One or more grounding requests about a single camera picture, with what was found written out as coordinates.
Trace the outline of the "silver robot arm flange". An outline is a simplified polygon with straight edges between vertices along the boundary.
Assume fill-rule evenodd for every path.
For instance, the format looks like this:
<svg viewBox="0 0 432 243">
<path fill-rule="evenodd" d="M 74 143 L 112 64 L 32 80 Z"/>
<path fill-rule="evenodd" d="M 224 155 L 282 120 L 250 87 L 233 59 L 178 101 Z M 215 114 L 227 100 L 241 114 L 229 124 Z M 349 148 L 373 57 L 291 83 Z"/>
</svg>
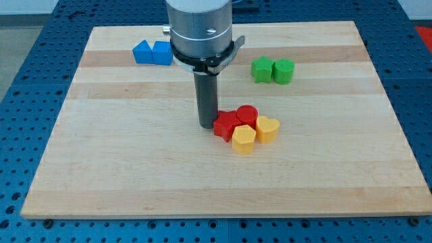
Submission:
<svg viewBox="0 0 432 243">
<path fill-rule="evenodd" d="M 180 67 L 202 74 L 232 55 L 232 1 L 167 0 L 166 7 L 171 49 Z"/>
</svg>

